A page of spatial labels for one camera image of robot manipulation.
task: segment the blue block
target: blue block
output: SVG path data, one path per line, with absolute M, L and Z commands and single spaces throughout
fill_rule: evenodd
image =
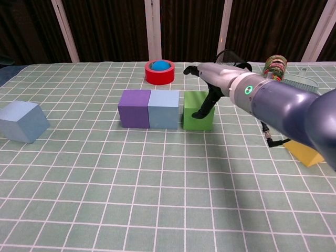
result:
M 179 127 L 179 91 L 152 90 L 148 101 L 151 129 L 177 129 Z
M 0 131 L 9 140 L 33 143 L 49 127 L 50 123 L 36 103 L 13 101 L 0 110 Z

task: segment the purple block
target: purple block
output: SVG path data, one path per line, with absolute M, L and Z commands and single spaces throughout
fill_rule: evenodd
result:
M 150 90 L 124 90 L 118 104 L 123 128 L 149 129 L 148 102 L 150 95 Z

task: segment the red tape roll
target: red tape roll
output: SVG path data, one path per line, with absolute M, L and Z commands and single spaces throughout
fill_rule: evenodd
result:
M 148 83 L 153 84 L 153 85 L 165 85 L 172 83 L 173 80 L 175 79 L 175 65 L 169 60 L 164 60 L 166 61 L 169 65 L 170 68 L 164 71 L 154 71 L 151 69 L 152 64 L 156 60 L 151 60 L 147 62 L 145 65 L 145 79 Z

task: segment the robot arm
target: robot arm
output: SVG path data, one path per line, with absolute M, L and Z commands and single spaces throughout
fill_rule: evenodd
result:
M 229 97 L 234 105 L 289 139 L 318 151 L 336 171 L 336 89 L 320 96 L 215 63 L 188 66 L 184 74 L 200 77 L 209 87 L 207 98 L 192 117 L 206 117 L 221 97 Z

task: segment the green led light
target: green led light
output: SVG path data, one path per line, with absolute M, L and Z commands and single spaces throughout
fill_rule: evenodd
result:
M 253 91 L 253 87 L 252 86 L 248 86 L 248 87 L 246 87 L 245 88 L 245 94 L 247 95 L 249 95 L 251 92 Z

